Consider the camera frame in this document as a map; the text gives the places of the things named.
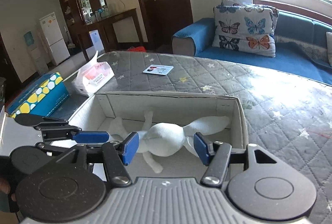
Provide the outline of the black cardboard shoe box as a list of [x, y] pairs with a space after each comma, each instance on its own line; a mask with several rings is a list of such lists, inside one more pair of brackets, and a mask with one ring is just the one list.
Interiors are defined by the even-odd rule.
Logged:
[[[111, 140], [122, 141], [144, 124], [144, 112], [153, 111], [153, 124], [174, 123], [186, 126], [201, 117], [228, 116], [230, 124], [221, 132], [207, 135], [212, 141], [230, 144], [235, 149], [243, 149], [248, 144], [248, 131], [243, 108], [238, 98], [176, 93], [176, 92], [108, 92], [91, 96], [70, 117], [71, 125], [85, 131], [106, 131]], [[132, 169], [137, 165], [138, 153], [127, 167], [135, 179]], [[162, 158], [153, 156], [163, 166], [160, 174], [148, 177], [194, 177], [205, 172], [205, 166], [198, 156], [182, 148], [173, 156]]]

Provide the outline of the white refrigerator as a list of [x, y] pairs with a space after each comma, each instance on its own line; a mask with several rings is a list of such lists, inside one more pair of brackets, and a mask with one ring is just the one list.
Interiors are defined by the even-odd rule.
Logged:
[[69, 58], [70, 54], [60, 31], [55, 13], [53, 12], [40, 18], [39, 24], [52, 63], [57, 66]]

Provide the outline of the dark wooden cabinet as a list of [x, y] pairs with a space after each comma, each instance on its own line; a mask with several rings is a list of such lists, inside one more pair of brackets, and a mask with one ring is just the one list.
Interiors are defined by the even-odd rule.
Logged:
[[105, 52], [127, 49], [128, 43], [118, 42], [114, 24], [131, 18], [138, 37], [137, 46], [144, 45], [139, 25], [137, 10], [124, 9], [112, 11], [106, 0], [59, 0], [63, 17], [66, 21], [66, 32], [76, 48], [79, 48], [86, 61], [89, 61], [87, 49], [93, 46], [91, 32], [96, 31]]

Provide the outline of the white plush rabbit toy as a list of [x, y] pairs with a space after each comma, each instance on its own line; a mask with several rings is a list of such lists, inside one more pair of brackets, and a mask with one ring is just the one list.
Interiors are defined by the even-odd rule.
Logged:
[[197, 132], [204, 136], [213, 135], [223, 131], [231, 122], [228, 116], [201, 117], [186, 126], [174, 123], [153, 124], [153, 111], [144, 112], [144, 124], [138, 131], [139, 146], [137, 165], [132, 169], [136, 176], [151, 176], [160, 174], [163, 166], [153, 159], [153, 156], [168, 158], [186, 148], [192, 155], [197, 156], [194, 149], [194, 134]]

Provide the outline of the pink white tissue pack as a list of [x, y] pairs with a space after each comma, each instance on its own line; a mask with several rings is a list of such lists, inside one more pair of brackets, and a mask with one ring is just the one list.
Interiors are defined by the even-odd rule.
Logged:
[[71, 82], [75, 91], [83, 96], [94, 95], [102, 86], [114, 77], [111, 66], [106, 61], [97, 61], [98, 52], [93, 58], [83, 65], [75, 79]]

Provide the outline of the blue yellow tissue box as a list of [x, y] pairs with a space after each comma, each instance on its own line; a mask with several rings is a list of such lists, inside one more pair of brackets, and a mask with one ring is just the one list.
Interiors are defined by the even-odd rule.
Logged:
[[25, 113], [49, 117], [68, 97], [59, 72], [42, 75], [8, 105], [6, 113], [11, 118]]

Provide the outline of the butterfly print pillow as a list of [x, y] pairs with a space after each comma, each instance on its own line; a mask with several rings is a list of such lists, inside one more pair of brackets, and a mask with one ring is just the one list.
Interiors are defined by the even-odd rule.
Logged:
[[269, 5], [221, 3], [214, 7], [212, 46], [274, 58], [278, 16], [278, 9]]

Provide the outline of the blue white card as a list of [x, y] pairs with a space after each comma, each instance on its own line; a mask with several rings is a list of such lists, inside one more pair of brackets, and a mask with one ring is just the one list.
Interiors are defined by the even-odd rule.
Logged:
[[152, 64], [149, 67], [147, 67], [143, 73], [145, 74], [151, 74], [151, 75], [160, 75], [160, 76], [166, 76], [174, 67], [169, 65], [155, 65]]

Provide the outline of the blue sofa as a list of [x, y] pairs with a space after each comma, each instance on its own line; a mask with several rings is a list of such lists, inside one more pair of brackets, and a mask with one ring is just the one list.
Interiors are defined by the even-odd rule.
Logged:
[[216, 6], [212, 18], [175, 33], [172, 49], [331, 84], [331, 26], [269, 7]]

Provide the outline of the water dispenser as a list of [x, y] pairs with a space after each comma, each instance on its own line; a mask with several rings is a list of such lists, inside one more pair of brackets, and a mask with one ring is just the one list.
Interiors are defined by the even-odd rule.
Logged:
[[38, 45], [34, 41], [31, 31], [28, 31], [26, 32], [26, 34], [24, 34], [24, 40], [27, 46], [28, 53], [34, 63], [34, 66], [38, 74], [40, 76], [46, 74], [48, 72], [48, 66], [45, 62], [42, 52], [40, 51]]

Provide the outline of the grey star quilted table cover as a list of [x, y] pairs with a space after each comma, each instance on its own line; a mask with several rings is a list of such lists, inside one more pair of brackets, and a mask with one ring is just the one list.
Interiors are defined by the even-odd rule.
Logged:
[[[250, 142], [307, 176], [317, 189], [310, 219], [331, 223], [331, 87], [267, 68], [180, 55], [113, 51], [104, 91], [178, 91], [239, 98]], [[150, 65], [174, 68], [145, 74]]]

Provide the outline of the grey cushion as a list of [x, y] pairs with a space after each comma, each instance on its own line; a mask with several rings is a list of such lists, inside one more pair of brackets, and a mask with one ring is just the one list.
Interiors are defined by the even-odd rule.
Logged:
[[326, 41], [327, 41], [327, 58], [330, 66], [332, 66], [332, 33], [326, 32]]

